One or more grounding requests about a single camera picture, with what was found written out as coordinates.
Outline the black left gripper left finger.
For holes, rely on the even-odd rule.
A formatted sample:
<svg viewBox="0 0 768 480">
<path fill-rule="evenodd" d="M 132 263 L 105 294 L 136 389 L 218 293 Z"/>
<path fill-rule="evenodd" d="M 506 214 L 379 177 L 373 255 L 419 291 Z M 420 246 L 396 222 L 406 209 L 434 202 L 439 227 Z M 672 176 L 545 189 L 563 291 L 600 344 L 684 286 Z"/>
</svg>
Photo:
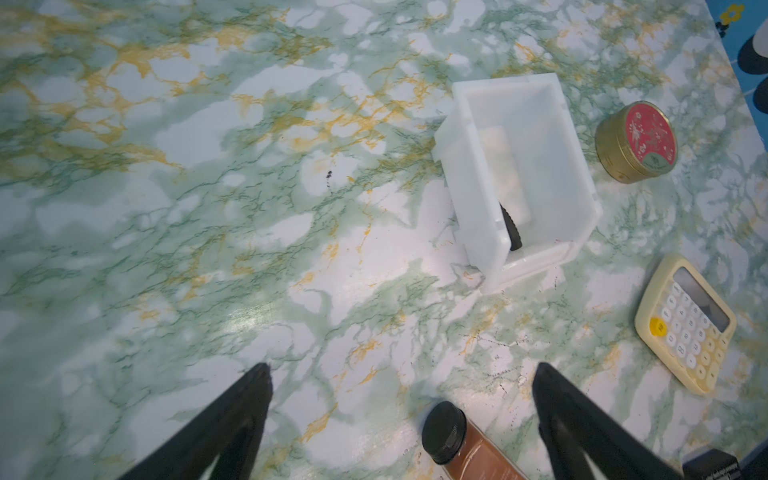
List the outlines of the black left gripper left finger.
<svg viewBox="0 0 768 480">
<path fill-rule="evenodd" d="M 271 369 L 259 363 L 179 432 L 122 475 L 124 479 L 248 479 L 273 395 Z"/>
</svg>

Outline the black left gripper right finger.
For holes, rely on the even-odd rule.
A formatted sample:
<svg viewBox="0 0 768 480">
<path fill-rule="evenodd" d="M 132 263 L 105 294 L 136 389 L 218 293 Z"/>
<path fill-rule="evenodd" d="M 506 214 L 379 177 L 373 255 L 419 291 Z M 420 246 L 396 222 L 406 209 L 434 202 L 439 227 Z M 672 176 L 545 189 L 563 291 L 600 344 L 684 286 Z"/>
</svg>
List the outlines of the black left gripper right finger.
<svg viewBox="0 0 768 480">
<path fill-rule="evenodd" d="M 593 403 L 551 364 L 538 364 L 533 398 L 556 479 L 679 479 L 681 475 Z"/>
</svg>

